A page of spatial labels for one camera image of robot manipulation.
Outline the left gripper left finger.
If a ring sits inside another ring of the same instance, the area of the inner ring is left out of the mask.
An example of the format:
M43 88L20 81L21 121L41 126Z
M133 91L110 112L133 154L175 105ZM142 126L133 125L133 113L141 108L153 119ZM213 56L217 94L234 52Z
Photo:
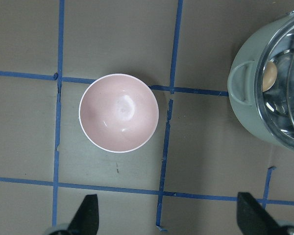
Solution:
M52 227L47 235L96 235L99 229L98 196L86 195L68 225Z

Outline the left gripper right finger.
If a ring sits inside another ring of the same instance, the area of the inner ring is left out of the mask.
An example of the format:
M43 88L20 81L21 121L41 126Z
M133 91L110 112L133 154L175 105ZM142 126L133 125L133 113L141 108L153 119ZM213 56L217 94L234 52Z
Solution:
M278 223L249 192L237 194L237 225L244 235L294 235L294 225Z

